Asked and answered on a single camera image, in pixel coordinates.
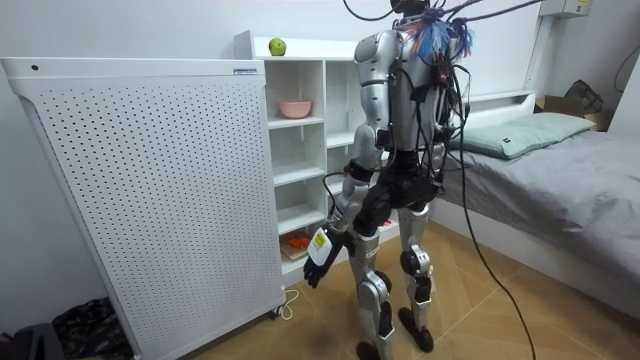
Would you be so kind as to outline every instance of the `white perforated panel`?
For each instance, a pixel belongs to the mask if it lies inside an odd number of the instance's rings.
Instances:
[[[282,297],[263,84],[26,84],[145,358]]]

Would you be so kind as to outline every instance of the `brown object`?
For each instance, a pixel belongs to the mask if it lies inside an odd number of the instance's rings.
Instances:
[[[545,96],[544,98],[536,99],[536,110],[534,112],[559,113],[587,119],[595,123],[594,126],[589,128],[591,131],[606,132],[613,119],[613,112],[606,109],[595,114],[584,115],[582,113],[582,101],[558,96]]]

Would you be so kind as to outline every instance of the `bed mattress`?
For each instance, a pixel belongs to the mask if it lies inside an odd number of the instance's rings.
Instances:
[[[640,142],[588,131],[509,161],[465,152],[465,164],[469,209],[640,285]],[[442,198],[462,205],[459,168],[447,160]]]

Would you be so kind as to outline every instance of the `wooden floor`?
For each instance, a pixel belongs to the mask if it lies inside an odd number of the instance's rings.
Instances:
[[[429,224],[424,247],[436,291],[429,309],[435,350],[423,354],[397,319],[408,305],[398,264],[399,239],[381,246],[377,268],[393,283],[395,360],[530,359],[527,340],[506,297],[466,238]],[[526,266],[483,248],[491,267],[520,304],[541,360],[640,359],[640,321],[629,318]],[[289,321],[266,318],[190,354],[198,360],[357,360],[360,329],[348,262],[334,266],[317,289],[305,283]]]

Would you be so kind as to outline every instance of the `robot leg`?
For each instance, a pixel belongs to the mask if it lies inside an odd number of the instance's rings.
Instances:
[[[418,347],[433,351],[433,338],[427,329],[427,309],[431,305],[431,260],[420,247],[429,215],[429,204],[412,205],[398,211],[402,254],[400,265],[405,272],[411,309],[402,308],[398,317]]]
[[[360,319],[367,336],[373,342],[373,346],[360,343],[358,357],[362,360],[391,360],[390,340],[394,331],[389,304],[391,281],[384,273],[374,270],[380,233],[376,230],[371,237],[355,231],[351,233],[355,252],[349,262],[356,280]]]

